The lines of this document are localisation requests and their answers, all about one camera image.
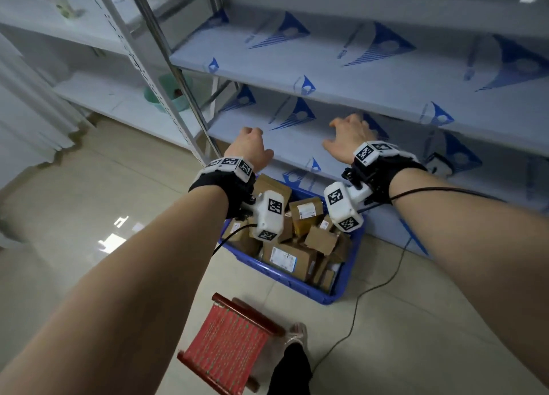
shoe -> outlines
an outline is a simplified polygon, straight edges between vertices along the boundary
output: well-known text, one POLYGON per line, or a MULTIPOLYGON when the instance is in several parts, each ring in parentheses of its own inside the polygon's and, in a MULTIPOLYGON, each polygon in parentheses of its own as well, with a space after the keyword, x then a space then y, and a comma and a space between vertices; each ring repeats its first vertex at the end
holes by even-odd
POLYGON ((307 327, 302 322, 292 324, 290 330, 286 333, 286 337, 285 349, 292 343, 299 343, 303 346, 303 349, 307 348, 307 327))

black pants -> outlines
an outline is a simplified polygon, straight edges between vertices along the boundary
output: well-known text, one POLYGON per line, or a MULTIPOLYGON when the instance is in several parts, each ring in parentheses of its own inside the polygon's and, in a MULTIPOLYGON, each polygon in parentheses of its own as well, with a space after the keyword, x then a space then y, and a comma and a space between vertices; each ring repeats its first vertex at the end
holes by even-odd
POLYGON ((303 347, 299 343, 290 344, 274 369, 267 395, 310 395, 311 378, 311 366, 303 347))

red stool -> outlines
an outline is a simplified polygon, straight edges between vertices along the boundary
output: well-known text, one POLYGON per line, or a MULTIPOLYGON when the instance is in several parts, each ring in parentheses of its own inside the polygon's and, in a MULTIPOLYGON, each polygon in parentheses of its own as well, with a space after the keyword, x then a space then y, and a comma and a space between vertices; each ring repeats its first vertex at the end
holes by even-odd
POLYGON ((214 305, 200 331, 177 358, 221 395, 242 395, 245 386, 257 392, 251 368, 267 339, 286 332, 238 298, 229 301, 215 293, 211 299, 214 305))

cable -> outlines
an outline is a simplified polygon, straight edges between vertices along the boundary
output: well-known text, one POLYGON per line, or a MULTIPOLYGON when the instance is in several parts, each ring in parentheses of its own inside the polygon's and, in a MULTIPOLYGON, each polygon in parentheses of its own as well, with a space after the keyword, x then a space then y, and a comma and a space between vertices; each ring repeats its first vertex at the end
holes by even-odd
MULTIPOLYGON (((477 197, 483 197, 483 198, 489 198, 490 200, 497 200, 506 203, 505 200, 502 200, 501 198, 497 198, 488 194, 479 193, 478 191, 473 190, 466 190, 464 188, 456 188, 456 187, 423 187, 423 188, 415 188, 413 190, 404 191, 403 193, 397 194, 394 197, 389 198, 389 202, 392 202, 393 200, 396 200, 397 198, 407 196, 409 194, 414 194, 422 191, 454 191, 458 193, 463 194, 469 194, 470 196, 477 196, 477 197)), ((383 204, 389 204, 389 203, 376 203, 373 205, 370 205, 368 207, 365 207, 363 209, 358 210, 358 213, 364 213, 365 211, 371 210, 373 208, 379 207, 383 204)))
POLYGON ((252 223, 252 224, 247 224, 245 226, 242 226, 242 227, 239 227, 237 230, 235 230, 234 232, 232 232, 231 234, 229 234, 225 239, 223 239, 221 241, 221 243, 215 248, 214 250, 214 253, 212 253, 211 255, 215 255, 215 253, 225 244, 227 243, 227 241, 233 237, 234 235, 236 235, 238 232, 240 232, 241 230, 244 230, 244 229, 247 229, 248 227, 257 227, 256 224, 252 223))
POLYGON ((400 269, 400 265, 402 264, 402 260, 404 259, 404 253, 406 253, 406 248, 408 247, 408 245, 410 244, 410 242, 412 241, 412 238, 410 237, 408 239, 408 241, 406 242, 406 244, 404 245, 404 248, 402 249, 402 253, 400 254, 400 260, 399 260, 399 264, 397 265, 396 267, 396 270, 395 270, 395 273, 393 275, 391 275, 391 278, 389 278, 388 280, 386 280, 385 282, 383 283, 380 283, 379 285, 376 285, 372 288, 368 288, 367 290, 361 292, 359 294, 358 297, 356 297, 356 302, 355 302, 355 313, 353 314, 353 322, 351 323, 351 329, 349 330, 349 334, 347 334, 347 336, 343 337, 342 339, 338 340, 331 348, 330 350, 328 350, 328 352, 319 360, 319 362, 315 365, 314 369, 312 370, 312 375, 314 376, 315 375, 315 371, 318 369, 318 367, 320 366, 320 364, 322 362, 324 362, 326 360, 326 358, 328 357, 328 355, 330 353, 333 352, 333 350, 339 345, 339 343, 342 343, 344 342, 345 340, 347 340, 350 336, 351 336, 351 333, 353 333, 353 329, 355 328, 355 320, 356 320, 356 311, 357 309, 359 308, 359 301, 360 301, 360 298, 367 294, 368 292, 371 292, 373 291, 374 289, 378 289, 378 288, 381 288, 381 287, 384 287, 385 285, 387 285, 389 282, 391 282, 392 280, 394 280, 396 274, 399 273, 399 269, 400 269))

shelf post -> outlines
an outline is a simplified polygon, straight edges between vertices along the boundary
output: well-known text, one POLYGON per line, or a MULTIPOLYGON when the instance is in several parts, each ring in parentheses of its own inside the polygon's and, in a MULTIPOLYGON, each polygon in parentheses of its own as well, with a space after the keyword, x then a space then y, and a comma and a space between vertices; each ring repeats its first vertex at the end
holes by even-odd
POLYGON ((149 2, 147 2, 147 0, 134 0, 134 2, 136 3, 137 8, 140 10, 141 15, 143 16, 143 20, 147 25, 147 28, 149 29, 156 44, 158 45, 158 48, 160 49, 168 67, 170 68, 171 73, 174 75, 175 80, 180 86, 182 93, 189 101, 189 107, 193 111, 198 124, 202 128, 202 131, 206 136, 208 143, 211 145, 216 156, 219 158, 221 156, 221 152, 219 151, 219 148, 217 147, 215 141, 208 135, 208 124, 206 123, 206 119, 204 119, 204 115, 202 114, 200 106, 198 105, 192 91, 190 90, 187 81, 185 81, 181 69, 179 69, 170 62, 170 45, 168 44, 168 40, 164 36, 164 33, 162 32, 162 29, 160 28, 160 25, 156 20, 156 17, 154 16, 153 10, 150 8, 149 2))
POLYGON ((141 49, 136 44, 135 40, 131 36, 131 32, 127 27, 126 23, 123 21, 120 13, 114 6, 112 0, 93 0, 102 10, 107 21, 116 32, 116 35, 124 50, 126 51, 130 61, 134 67, 141 73, 143 79, 146 81, 147 85, 153 91, 154 95, 157 97, 158 101, 162 104, 164 109, 166 109, 168 115, 175 123, 175 126, 179 129, 179 132, 187 143, 189 144, 189 149, 193 155, 200 161, 202 165, 207 165, 210 162, 208 158, 199 148, 196 143, 195 137, 190 133, 187 125, 183 121, 179 111, 175 107, 174 103, 170 100, 168 94, 161 86, 156 74, 153 72, 153 69, 146 64, 146 62, 141 59, 144 58, 141 49))

